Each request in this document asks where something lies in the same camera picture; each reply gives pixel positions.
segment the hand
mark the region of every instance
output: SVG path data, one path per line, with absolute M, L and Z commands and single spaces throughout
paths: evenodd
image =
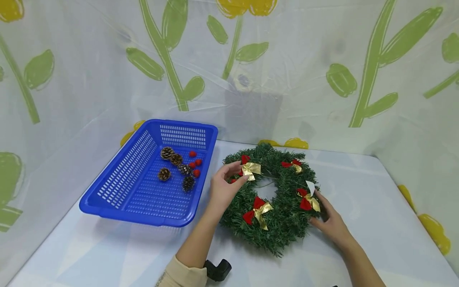
M 322 202 L 328 214 L 328 219 L 325 222 L 317 218 L 311 218 L 309 221 L 313 226 L 327 235 L 341 250 L 351 245 L 355 239 L 347 229 L 341 215 L 333 208 L 331 203 L 317 190 L 315 194 Z
M 235 183 L 228 183 L 227 180 L 238 174 L 242 169 L 240 161 L 222 166 L 212 177 L 210 182 L 209 208 L 219 210 L 221 214 L 228 208 L 236 193 L 247 182 L 248 175 L 240 177 Z

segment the tabletop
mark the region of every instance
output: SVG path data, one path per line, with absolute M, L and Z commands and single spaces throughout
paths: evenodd
M 202 215 L 211 175 L 222 160 L 253 145 L 217 141 L 195 219 L 182 228 L 155 227 L 82 213 L 78 202 L 11 281 L 9 287 L 147 287 L 158 277 Z M 306 154 L 322 193 L 342 215 L 387 286 L 459 286 L 397 186 L 377 158 L 287 149 Z M 274 185 L 258 189 L 271 198 Z M 208 259 L 228 260 L 225 281 L 210 286 L 351 286 L 339 252 L 320 231 L 275 258 L 218 227 Z

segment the christmas wreath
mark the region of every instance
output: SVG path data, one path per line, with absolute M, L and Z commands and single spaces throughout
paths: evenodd
M 249 244 L 282 257 L 286 246 L 305 237 L 309 219 L 320 216 L 320 201 L 311 196 L 307 185 L 307 181 L 317 183 L 315 173 L 300 162 L 304 158 L 304 153 L 275 150 L 268 143 L 228 155 L 224 163 L 242 161 L 242 171 L 235 178 L 247 174 L 250 178 L 220 224 Z M 262 178 L 272 179 L 277 187 L 271 202 L 259 198 L 254 190 Z

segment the finger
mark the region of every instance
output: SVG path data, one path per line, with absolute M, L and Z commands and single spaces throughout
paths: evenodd
M 242 168 L 240 160 L 238 160 L 237 162 L 229 163 L 227 164 L 227 166 L 229 167 L 230 171 L 236 171 L 236 170 L 240 171 Z
M 235 174 L 240 173 L 241 170 L 242 170 L 242 165 L 236 166 L 234 168 L 230 168 L 229 171 L 226 173 L 226 176 L 227 177 L 231 177 L 231 176 L 233 176 Z
M 236 180 L 235 183 L 233 183 L 231 185 L 234 186 L 235 188 L 237 188 L 237 190 L 239 190 L 244 185 L 244 183 L 247 182 L 248 179 L 249 179 L 248 175 L 241 176 L 240 178 L 238 178 L 238 180 Z
M 314 194 L 317 194 L 317 197 L 320 199 L 320 201 L 322 202 L 322 205 L 325 207 L 327 212 L 335 211 L 335 208 L 333 207 L 333 205 L 331 205 L 331 203 L 328 201 L 328 199 L 326 199 L 322 195 L 322 193 L 320 193 L 317 189 L 315 190 Z
M 324 229 L 325 229 L 325 223 L 323 223 L 322 221 L 320 221 L 319 219 L 315 218 L 315 217 L 311 217 L 311 219 L 309 220 L 309 223 L 314 226 L 315 228 L 319 229 L 320 231 L 324 232 Z
M 215 174 L 216 177 L 221 177 L 223 179 L 225 179 L 226 177 L 226 174 L 230 171 L 230 167 L 228 164 L 225 164 L 224 166 L 222 166 Z

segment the person's left hand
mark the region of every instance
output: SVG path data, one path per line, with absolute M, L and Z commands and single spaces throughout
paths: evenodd
M 236 193 L 249 178 L 248 175 L 245 175 L 232 184 L 227 182 L 231 176 L 238 174 L 241 169 L 241 161 L 229 163 L 222 166 L 212 177 L 210 183 L 210 208 L 221 211 L 225 211 L 228 208 Z

